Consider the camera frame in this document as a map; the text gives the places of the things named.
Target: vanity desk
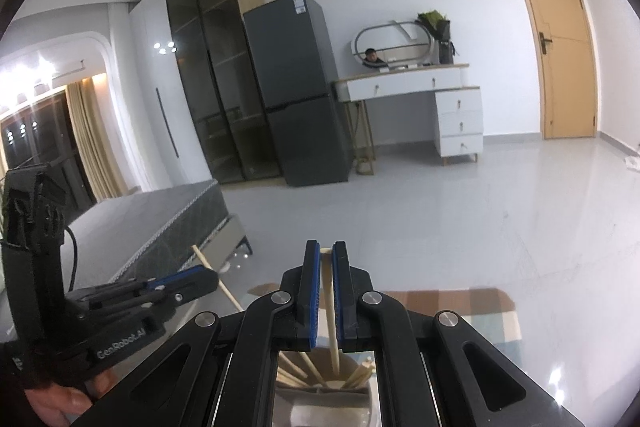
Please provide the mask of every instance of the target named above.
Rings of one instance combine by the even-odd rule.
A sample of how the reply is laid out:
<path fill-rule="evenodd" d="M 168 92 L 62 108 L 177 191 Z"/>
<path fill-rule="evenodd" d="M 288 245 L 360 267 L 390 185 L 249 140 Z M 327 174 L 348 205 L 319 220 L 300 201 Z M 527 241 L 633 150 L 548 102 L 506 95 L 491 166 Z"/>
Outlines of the vanity desk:
<path fill-rule="evenodd" d="M 434 140 L 444 165 L 453 156 L 472 155 L 478 161 L 482 152 L 482 98 L 480 87 L 468 85 L 468 68 L 468 64 L 446 64 L 374 70 L 335 82 L 337 98 L 347 106 L 356 171 L 373 174 L 376 159 L 367 100 L 423 91 L 433 93 Z M 364 132 L 364 149 L 356 140 L 359 128 Z"/>

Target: bed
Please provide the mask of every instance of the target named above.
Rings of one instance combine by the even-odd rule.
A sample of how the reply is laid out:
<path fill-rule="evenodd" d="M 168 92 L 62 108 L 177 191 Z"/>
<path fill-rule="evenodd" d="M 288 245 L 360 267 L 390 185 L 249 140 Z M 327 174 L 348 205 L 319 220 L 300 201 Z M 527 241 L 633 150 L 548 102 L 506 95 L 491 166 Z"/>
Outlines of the bed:
<path fill-rule="evenodd" d="M 70 228 L 78 241 L 76 288 L 170 275 L 194 263 L 191 245 L 198 245 L 216 270 L 237 251 L 252 253 L 238 216 L 229 214 L 215 180 L 102 201 Z M 66 287 L 73 263 L 67 234 L 60 257 Z M 166 325 L 168 332 L 197 310 L 197 302 L 178 309 Z M 6 292 L 2 292 L 0 343 L 14 336 Z"/>

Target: beige curtain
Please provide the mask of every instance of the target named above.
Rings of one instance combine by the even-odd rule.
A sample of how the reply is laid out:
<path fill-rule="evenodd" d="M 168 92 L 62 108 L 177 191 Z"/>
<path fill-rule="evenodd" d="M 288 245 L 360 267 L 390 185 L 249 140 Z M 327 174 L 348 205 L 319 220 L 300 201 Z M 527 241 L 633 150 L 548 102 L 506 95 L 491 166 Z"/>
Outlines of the beige curtain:
<path fill-rule="evenodd" d="M 84 171 L 99 202 L 127 194 L 107 131 L 102 123 L 94 81 L 85 78 L 66 86 L 66 103 Z"/>
<path fill-rule="evenodd" d="M 0 206 L 4 204 L 4 176 L 9 170 L 6 164 L 6 156 L 4 155 L 4 139 L 0 136 Z M 4 234 L 4 212 L 0 208 L 0 239 Z M 4 290 L 4 270 L 2 270 L 2 263 L 0 263 L 0 292 Z"/>

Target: gray refrigerator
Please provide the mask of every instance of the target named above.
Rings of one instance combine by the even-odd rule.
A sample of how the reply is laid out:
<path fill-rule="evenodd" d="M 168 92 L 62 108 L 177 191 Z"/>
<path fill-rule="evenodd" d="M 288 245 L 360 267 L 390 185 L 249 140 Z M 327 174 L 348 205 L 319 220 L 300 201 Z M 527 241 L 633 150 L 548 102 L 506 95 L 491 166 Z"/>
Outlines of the gray refrigerator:
<path fill-rule="evenodd" d="M 353 151 L 322 8 L 275 0 L 245 13 L 244 26 L 287 185 L 347 181 Z"/>

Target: finger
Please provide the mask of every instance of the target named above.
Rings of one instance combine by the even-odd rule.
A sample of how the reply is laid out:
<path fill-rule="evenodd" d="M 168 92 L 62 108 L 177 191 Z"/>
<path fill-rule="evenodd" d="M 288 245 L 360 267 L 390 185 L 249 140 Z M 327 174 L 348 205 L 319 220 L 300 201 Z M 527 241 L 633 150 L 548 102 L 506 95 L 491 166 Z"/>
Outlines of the finger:
<path fill-rule="evenodd" d="M 24 394 L 33 409 L 33 412 L 49 427 L 68 427 L 69 420 L 62 414 L 62 411 L 46 407 L 38 400 L 38 396 L 33 394 L 33 389 L 27 389 Z"/>
<path fill-rule="evenodd" d="M 95 392 L 98 398 L 102 398 L 107 394 L 111 388 L 118 383 L 118 377 L 116 377 L 113 369 L 107 369 L 100 375 L 94 378 Z"/>
<path fill-rule="evenodd" d="M 30 394 L 44 407 L 71 414 L 82 414 L 92 405 L 89 397 L 81 391 L 56 383 L 44 389 L 30 389 Z"/>

